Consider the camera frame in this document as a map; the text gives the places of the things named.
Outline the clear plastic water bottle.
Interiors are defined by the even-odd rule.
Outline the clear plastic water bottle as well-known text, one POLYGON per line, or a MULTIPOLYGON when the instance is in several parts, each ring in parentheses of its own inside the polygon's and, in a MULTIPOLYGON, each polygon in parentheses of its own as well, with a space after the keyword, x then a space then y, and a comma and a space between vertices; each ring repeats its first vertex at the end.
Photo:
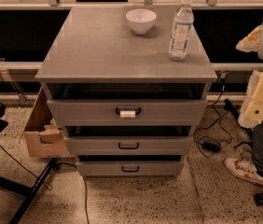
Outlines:
POLYGON ((187 55, 187 47, 194 22, 191 4, 192 0, 181 0, 181 6, 174 14, 169 46, 169 58, 174 61, 182 61, 187 55))

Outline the brown cardboard box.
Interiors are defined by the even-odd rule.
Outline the brown cardboard box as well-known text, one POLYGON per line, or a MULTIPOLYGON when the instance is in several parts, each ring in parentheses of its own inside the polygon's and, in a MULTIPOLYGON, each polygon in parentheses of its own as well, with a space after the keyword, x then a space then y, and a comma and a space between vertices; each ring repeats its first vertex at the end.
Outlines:
POLYGON ((38 158, 70 157, 62 129, 53 121, 47 100, 44 91, 40 90, 24 128, 28 154, 38 158))

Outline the grey middle drawer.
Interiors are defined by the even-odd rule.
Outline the grey middle drawer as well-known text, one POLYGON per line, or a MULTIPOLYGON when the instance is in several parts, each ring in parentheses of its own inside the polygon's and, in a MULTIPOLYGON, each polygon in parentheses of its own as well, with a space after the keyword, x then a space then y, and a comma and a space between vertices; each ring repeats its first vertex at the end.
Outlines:
POLYGON ((191 137, 66 137, 71 154, 77 155, 184 155, 191 137))

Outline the grey drawer cabinet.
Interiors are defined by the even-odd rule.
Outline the grey drawer cabinet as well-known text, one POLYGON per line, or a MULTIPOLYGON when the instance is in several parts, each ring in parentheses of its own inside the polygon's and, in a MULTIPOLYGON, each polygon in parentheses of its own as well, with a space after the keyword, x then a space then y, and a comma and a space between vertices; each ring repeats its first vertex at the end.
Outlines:
MULTIPOLYGON (((126 7, 74 7, 39 69, 48 100, 205 100, 216 79, 197 35, 182 62, 169 59, 174 7, 155 7, 144 35, 126 7)), ((191 137, 194 126, 61 126, 66 137, 191 137)), ((182 161, 184 155, 73 155, 80 161, 182 161)))

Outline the grey top drawer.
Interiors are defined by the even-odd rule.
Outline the grey top drawer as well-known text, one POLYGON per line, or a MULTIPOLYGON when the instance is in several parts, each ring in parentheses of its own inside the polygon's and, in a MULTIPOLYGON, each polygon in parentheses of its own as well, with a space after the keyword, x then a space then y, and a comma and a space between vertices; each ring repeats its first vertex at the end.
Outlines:
POLYGON ((205 100, 48 100, 61 126, 194 126, 205 100))

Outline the grey bottom drawer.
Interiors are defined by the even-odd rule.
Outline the grey bottom drawer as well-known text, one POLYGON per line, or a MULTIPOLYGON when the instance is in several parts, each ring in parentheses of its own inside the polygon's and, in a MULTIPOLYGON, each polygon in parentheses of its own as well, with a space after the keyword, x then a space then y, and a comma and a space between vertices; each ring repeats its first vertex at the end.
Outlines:
POLYGON ((177 176, 182 161, 80 161, 76 164, 82 176, 177 176))

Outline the white and red sneaker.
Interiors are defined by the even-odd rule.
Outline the white and red sneaker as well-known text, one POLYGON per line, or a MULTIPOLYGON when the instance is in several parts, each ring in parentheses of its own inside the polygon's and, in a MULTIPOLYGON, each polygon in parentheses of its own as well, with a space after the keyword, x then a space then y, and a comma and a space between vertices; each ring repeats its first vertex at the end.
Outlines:
POLYGON ((263 176, 257 172, 256 167, 250 159, 225 158, 224 165, 226 169, 237 178, 263 187, 263 176))

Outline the grey drawer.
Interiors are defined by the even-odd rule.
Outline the grey drawer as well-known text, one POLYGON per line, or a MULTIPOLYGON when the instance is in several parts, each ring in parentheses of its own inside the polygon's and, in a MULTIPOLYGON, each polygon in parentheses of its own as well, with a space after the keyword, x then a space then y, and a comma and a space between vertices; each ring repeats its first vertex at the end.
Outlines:
POLYGON ((66 137, 71 154, 77 155, 184 155, 191 137, 66 137))
POLYGON ((48 100, 61 126, 194 126, 205 100, 48 100))
POLYGON ((76 164, 82 176, 177 176, 182 161, 80 161, 76 164))

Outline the white ceramic bowl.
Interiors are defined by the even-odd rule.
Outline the white ceramic bowl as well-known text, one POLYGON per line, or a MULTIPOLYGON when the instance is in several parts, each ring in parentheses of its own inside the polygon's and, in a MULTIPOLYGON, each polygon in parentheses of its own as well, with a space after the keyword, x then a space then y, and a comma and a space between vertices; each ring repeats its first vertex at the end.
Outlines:
POLYGON ((143 35, 153 27, 157 15, 148 9, 133 9, 128 11, 125 17, 131 30, 143 35))

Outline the black metal stand frame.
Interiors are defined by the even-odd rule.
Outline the black metal stand frame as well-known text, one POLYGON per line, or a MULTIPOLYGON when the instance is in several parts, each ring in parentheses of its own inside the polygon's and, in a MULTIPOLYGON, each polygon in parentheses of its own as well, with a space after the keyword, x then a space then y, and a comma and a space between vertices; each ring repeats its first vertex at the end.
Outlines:
MULTIPOLYGON (((6 107, 0 103, 0 132, 2 132, 8 125, 7 121, 2 120, 2 117, 5 114, 5 110, 6 107)), ((57 160, 55 158, 51 158, 47 166, 41 173, 41 175, 36 178, 35 183, 31 187, 27 187, 23 184, 17 183, 12 180, 8 180, 0 176, 0 188, 7 189, 9 191, 18 193, 25 197, 23 203, 19 207, 14 217, 10 220, 9 224, 19 224, 22 216, 24 215, 25 211, 27 210, 30 203, 34 199, 35 195, 40 190, 40 188, 45 184, 46 178, 49 175, 50 171, 54 169, 56 166, 57 166, 57 160)))

